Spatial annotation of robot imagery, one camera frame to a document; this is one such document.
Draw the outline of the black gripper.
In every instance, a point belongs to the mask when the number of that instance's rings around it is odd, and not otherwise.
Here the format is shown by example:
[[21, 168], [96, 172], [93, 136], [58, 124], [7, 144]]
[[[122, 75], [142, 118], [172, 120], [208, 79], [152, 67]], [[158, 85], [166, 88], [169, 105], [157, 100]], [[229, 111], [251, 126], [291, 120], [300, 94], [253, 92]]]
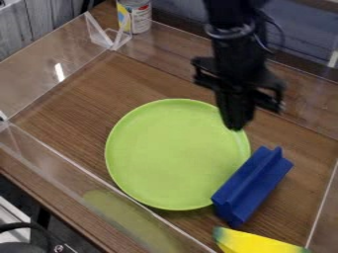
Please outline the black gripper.
[[213, 92], [224, 126], [240, 130], [253, 119], [256, 107], [273, 113], [281, 111], [284, 83], [265, 67], [265, 52], [256, 34], [210, 33], [209, 37], [212, 55], [190, 60], [192, 79]]

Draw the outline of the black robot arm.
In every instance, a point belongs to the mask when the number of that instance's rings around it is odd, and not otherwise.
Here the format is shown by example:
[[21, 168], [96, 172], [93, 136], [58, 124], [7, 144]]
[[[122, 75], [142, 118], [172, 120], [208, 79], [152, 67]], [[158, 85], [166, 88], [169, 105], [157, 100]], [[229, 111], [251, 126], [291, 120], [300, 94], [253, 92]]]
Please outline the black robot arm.
[[212, 55], [190, 60], [192, 79], [213, 92], [223, 124], [233, 131], [253, 119], [256, 108], [283, 109], [285, 84], [265, 66], [267, 25], [273, 22], [263, 12], [268, 1], [202, 0]]

